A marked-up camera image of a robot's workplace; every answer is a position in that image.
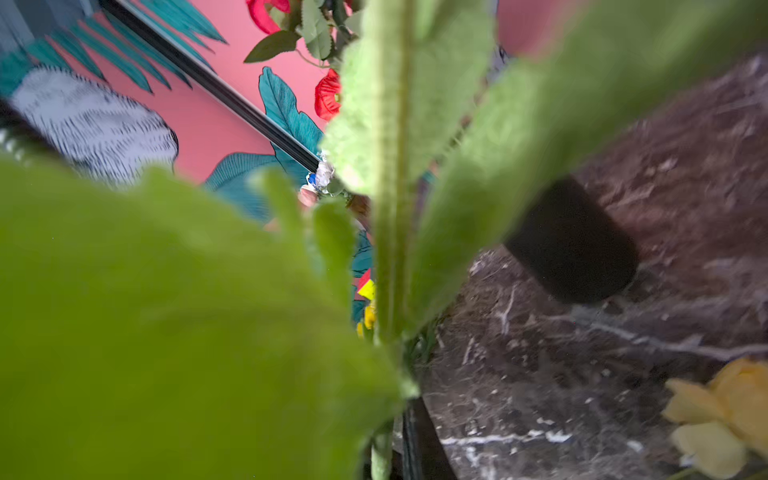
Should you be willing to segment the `black vase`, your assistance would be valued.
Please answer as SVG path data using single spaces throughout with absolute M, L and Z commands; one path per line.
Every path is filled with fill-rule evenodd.
M 639 265 L 632 238 L 572 176 L 545 189 L 503 245 L 563 303 L 605 300 L 631 283 Z

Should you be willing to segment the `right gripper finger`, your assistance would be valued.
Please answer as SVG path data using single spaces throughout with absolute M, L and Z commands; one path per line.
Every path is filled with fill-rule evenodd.
M 457 480 L 422 397 L 408 401 L 402 439 L 403 479 Z

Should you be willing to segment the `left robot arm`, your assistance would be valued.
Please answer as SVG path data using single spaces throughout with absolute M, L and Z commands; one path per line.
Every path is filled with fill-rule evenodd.
M 24 164 L 57 159 L 57 153 L 43 136 L 4 100 L 1 100 L 1 152 Z

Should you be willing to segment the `yellow rose bunch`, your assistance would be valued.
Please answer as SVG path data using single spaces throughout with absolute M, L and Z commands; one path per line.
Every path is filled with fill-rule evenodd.
M 710 479 L 732 479 L 749 456 L 767 458 L 767 363 L 725 365 L 708 383 L 671 378 L 662 416 L 674 423 L 675 448 Z

